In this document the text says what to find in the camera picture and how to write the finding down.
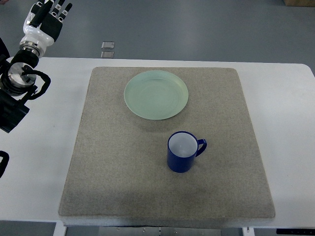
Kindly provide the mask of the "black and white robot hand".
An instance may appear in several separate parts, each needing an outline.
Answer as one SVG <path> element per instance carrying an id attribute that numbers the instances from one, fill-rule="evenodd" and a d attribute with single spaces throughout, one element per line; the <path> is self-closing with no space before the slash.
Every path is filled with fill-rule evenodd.
<path id="1" fill-rule="evenodd" d="M 54 44 L 63 27 L 72 4 L 63 7 L 63 0 L 37 0 L 31 7 L 23 25 L 25 36 L 20 44 L 31 43 L 46 48 Z"/>

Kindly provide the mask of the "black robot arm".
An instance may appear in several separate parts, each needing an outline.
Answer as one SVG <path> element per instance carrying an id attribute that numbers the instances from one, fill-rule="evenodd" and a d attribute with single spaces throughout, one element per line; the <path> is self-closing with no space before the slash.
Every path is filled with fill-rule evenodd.
<path id="1" fill-rule="evenodd" d="M 29 112 L 25 103 L 42 96 L 51 83 L 48 75 L 35 70 L 39 56 L 39 46 L 26 41 L 9 61 L 8 49 L 0 42 L 0 128 L 6 133 Z"/>

